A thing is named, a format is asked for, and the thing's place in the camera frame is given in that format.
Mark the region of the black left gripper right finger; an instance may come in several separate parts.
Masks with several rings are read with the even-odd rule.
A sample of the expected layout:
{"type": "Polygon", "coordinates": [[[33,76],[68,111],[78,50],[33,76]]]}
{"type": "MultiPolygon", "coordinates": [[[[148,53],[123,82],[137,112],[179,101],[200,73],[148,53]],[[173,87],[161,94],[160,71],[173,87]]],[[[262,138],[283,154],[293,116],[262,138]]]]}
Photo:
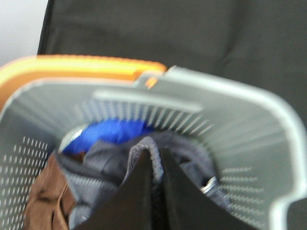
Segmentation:
{"type": "Polygon", "coordinates": [[[171,230],[254,230],[215,204],[188,178],[168,149],[161,149],[168,226],[171,230]]]}

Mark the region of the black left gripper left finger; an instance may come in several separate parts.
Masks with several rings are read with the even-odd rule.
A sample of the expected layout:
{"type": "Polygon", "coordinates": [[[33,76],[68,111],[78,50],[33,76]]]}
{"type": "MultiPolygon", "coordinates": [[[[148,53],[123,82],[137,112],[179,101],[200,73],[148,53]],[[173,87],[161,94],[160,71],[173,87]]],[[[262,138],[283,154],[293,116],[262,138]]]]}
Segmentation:
{"type": "Polygon", "coordinates": [[[151,230],[153,227],[151,188],[150,153],[143,150],[120,189],[76,229],[151,230]]]}

